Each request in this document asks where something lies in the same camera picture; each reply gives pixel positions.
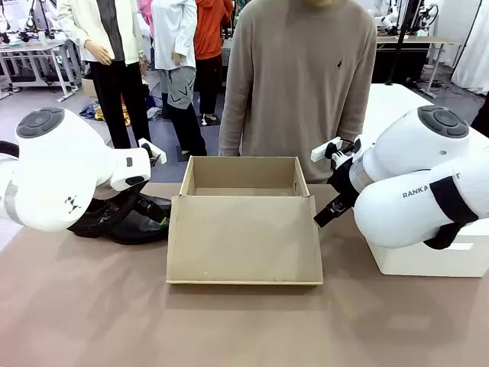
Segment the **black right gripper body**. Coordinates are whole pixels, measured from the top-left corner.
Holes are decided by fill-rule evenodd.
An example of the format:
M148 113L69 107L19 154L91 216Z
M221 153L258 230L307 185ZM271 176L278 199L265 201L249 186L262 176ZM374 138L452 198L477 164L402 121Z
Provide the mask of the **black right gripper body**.
M333 169L332 176L329 178L329 185L338 193L336 199L343 206L354 206L358 198L358 191L353 187L349 175L352 165L352 159L348 159L342 164L337 164Z

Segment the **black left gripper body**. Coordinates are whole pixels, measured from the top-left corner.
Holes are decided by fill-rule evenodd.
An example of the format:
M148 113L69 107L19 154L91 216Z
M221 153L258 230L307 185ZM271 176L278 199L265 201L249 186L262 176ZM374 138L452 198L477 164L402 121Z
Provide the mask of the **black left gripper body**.
M147 203L141 196L141 190L144 185L135 185L120 192L114 197L114 213L128 214L131 211L136 211L140 214L147 212Z

